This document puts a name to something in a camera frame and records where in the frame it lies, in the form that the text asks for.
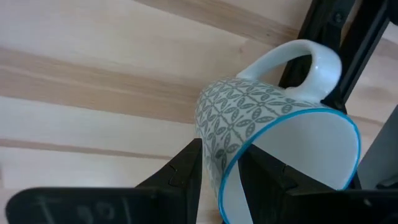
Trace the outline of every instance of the white mug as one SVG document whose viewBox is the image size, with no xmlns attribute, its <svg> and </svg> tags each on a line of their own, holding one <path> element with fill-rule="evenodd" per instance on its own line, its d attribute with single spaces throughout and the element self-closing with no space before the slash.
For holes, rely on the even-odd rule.
<svg viewBox="0 0 398 224">
<path fill-rule="evenodd" d="M 258 78 L 293 58 L 311 55 L 298 87 L 282 89 Z M 252 223 L 238 159 L 254 144 L 287 165 L 336 190 L 358 166 L 359 131 L 345 114 L 320 103 L 341 75 L 339 56 L 309 40 L 293 40 L 263 55 L 236 78 L 205 88 L 195 112 L 203 161 L 226 223 Z"/>
</svg>

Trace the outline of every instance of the mug handle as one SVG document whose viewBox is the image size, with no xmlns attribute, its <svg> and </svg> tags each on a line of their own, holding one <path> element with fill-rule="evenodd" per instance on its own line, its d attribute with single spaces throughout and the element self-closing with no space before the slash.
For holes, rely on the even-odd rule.
<svg viewBox="0 0 398 224">
<path fill-rule="evenodd" d="M 282 44 L 257 59 L 236 77 L 258 80 L 274 67 L 304 55 L 312 56 L 307 78 L 298 87 L 285 89 L 285 95 L 298 100 L 320 102 L 337 85 L 341 76 L 341 61 L 332 49 L 310 40 L 293 40 Z"/>
</svg>

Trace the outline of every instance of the black bracket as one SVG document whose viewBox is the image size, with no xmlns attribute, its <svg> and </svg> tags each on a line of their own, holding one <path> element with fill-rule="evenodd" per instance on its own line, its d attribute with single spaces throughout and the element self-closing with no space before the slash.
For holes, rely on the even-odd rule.
<svg viewBox="0 0 398 224">
<path fill-rule="evenodd" d="M 341 32 L 354 0 L 313 0 L 298 39 L 308 39 L 323 44 L 338 53 L 342 74 L 336 88 L 322 101 L 323 104 L 347 113 L 345 103 L 385 31 L 389 15 L 388 0 L 363 1 L 358 13 L 341 42 Z M 279 86 L 287 88 L 300 85 L 310 68 L 310 56 L 289 62 Z"/>
</svg>

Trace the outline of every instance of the wooden surface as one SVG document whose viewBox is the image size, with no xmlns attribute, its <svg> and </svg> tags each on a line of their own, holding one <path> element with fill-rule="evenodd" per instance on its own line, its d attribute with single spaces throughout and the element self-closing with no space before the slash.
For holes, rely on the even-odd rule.
<svg viewBox="0 0 398 224">
<path fill-rule="evenodd" d="M 295 39 L 310 3 L 0 0 L 0 206 L 27 187 L 138 184 L 195 137 L 200 90 Z M 397 44 L 390 25 L 347 103 L 362 156 L 398 103 Z M 206 177 L 198 223 L 220 223 Z"/>
</svg>

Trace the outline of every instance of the blue rim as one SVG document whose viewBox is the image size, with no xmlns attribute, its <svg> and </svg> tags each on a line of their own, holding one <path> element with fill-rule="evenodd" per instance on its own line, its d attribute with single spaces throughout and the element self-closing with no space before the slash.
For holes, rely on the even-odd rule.
<svg viewBox="0 0 398 224">
<path fill-rule="evenodd" d="M 240 150 L 238 151 L 238 153 L 236 153 L 236 155 L 232 158 L 231 162 L 228 164 L 228 167 L 225 170 L 223 179 L 221 180 L 221 185 L 220 185 L 220 189 L 218 191 L 218 210 L 221 213 L 221 216 L 223 217 L 223 220 L 226 224 L 230 224 L 229 220 L 225 214 L 224 211 L 224 206 L 223 206 L 223 192 L 224 192 L 224 188 L 225 188 L 225 184 L 226 184 L 226 180 L 229 177 L 229 174 L 231 173 L 232 167 L 235 165 L 236 161 L 238 161 L 238 159 L 243 155 L 243 153 L 246 151 L 246 149 L 262 134 L 264 134 L 266 131 L 268 131 L 268 129 L 272 128 L 273 126 L 279 124 L 280 122 L 283 122 L 289 118 L 293 118 L 294 116 L 298 116 L 301 114 L 307 114 L 307 113 L 331 113 L 331 114 L 336 114 L 338 116 L 340 116 L 341 118 L 344 118 L 345 120 L 347 120 L 348 122 L 350 122 L 355 130 L 356 133 L 356 137 L 358 140 L 358 153 L 356 156 L 356 161 L 355 161 L 355 165 L 353 168 L 353 171 L 347 181 L 347 183 L 344 185 L 344 187 L 341 190 L 344 190 L 348 187 L 349 183 L 351 182 L 351 180 L 353 179 L 356 169 L 358 167 L 358 162 L 359 162 L 359 157 L 361 156 L 361 135 L 359 133 L 359 129 L 356 126 L 356 124 L 354 123 L 354 121 L 349 118 L 347 115 L 343 114 L 340 111 L 337 110 L 333 110 L 333 109 L 328 109 L 328 108 L 315 108 L 315 109 L 307 109 L 307 110 L 300 110 L 300 111 L 296 111 L 293 112 L 291 114 L 287 114 L 285 116 L 281 116 L 279 118 L 277 118 L 275 121 L 269 123 L 267 126 L 263 127 L 260 131 L 258 131 L 254 136 L 252 136 L 251 138 L 249 138 L 240 148 Z"/>
</svg>

